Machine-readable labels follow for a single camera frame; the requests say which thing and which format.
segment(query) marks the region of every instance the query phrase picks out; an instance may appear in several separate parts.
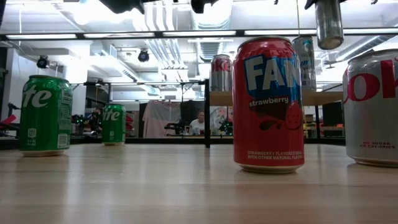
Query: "man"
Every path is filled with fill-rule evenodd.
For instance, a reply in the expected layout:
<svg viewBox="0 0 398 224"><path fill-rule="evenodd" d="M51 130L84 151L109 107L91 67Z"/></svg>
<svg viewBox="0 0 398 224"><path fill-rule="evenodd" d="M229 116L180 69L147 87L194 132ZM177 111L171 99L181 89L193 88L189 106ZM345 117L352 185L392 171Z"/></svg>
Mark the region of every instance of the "man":
<svg viewBox="0 0 398 224"><path fill-rule="evenodd" d="M95 109L95 112L89 116L89 120L85 122L86 126L89 126L91 131L102 131L102 110L100 108Z"/></svg>
<svg viewBox="0 0 398 224"><path fill-rule="evenodd" d="M205 131L205 112L200 110L198 112L198 119L194 119L190 124L190 133L191 134L202 134Z"/></svg>

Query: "desk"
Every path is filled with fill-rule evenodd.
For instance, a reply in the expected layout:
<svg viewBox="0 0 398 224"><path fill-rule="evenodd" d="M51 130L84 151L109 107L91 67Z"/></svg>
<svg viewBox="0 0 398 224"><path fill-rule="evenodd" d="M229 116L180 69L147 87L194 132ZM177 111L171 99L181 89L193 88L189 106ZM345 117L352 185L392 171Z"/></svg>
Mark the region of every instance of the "desk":
<svg viewBox="0 0 398 224"><path fill-rule="evenodd" d="M180 138L185 138L185 139L204 139L204 135L186 135L186 136L181 136L181 135L173 135L173 136L167 136L166 138L173 138L173 139L180 139ZM211 139L233 139L234 136L210 136Z"/></svg>
<svg viewBox="0 0 398 224"><path fill-rule="evenodd" d="M0 223L398 223L398 169L305 146L297 173L242 171L231 145L73 145L0 151Z"/></svg>

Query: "green soda can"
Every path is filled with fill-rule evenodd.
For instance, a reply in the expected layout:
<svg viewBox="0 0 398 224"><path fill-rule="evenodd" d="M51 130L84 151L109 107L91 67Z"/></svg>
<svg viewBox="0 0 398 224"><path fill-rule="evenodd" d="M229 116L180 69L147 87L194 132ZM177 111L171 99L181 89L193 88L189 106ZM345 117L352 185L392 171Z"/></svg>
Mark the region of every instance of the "green soda can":
<svg viewBox="0 0 398 224"><path fill-rule="evenodd" d="M105 146L124 144L126 140L126 108L108 103L103 111L102 142Z"/></svg>
<svg viewBox="0 0 398 224"><path fill-rule="evenodd" d="M31 75L22 92L20 151L56 156L69 148L72 88L68 80Z"/></svg>

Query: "coke can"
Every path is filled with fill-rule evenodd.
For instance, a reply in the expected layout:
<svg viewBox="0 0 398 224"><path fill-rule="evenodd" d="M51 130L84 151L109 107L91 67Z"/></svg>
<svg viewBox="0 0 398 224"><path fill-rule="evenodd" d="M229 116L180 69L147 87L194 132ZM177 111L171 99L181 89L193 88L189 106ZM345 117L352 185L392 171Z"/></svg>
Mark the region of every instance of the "coke can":
<svg viewBox="0 0 398 224"><path fill-rule="evenodd" d="M210 91L232 91L231 59L215 55L211 61Z"/></svg>
<svg viewBox="0 0 398 224"><path fill-rule="evenodd" d="M304 164L300 67L289 39L244 42L233 62L234 161L283 174Z"/></svg>
<svg viewBox="0 0 398 224"><path fill-rule="evenodd" d="M358 164L398 167L398 49L351 59L343 75L347 155Z"/></svg>
<svg viewBox="0 0 398 224"><path fill-rule="evenodd" d="M117 103L105 105L102 120L102 142L105 146L124 144L126 140L126 108Z"/></svg>
<svg viewBox="0 0 398 224"><path fill-rule="evenodd" d="M292 41L292 45L300 60L302 89L316 91L317 79L315 75L315 57L313 53L312 37L297 37Z"/></svg>
<svg viewBox="0 0 398 224"><path fill-rule="evenodd" d="M22 92L20 151L25 156L55 156L69 148L72 88L68 80L31 75Z"/></svg>

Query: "red soda can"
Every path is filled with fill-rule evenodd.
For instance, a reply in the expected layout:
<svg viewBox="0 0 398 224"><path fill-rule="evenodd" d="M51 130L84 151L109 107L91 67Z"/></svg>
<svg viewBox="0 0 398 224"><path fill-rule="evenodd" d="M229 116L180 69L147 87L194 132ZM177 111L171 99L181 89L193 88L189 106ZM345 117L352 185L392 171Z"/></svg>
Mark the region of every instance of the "red soda can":
<svg viewBox="0 0 398 224"><path fill-rule="evenodd" d="M289 39L244 42L233 62L234 161L283 174L304 164L300 63Z"/></svg>

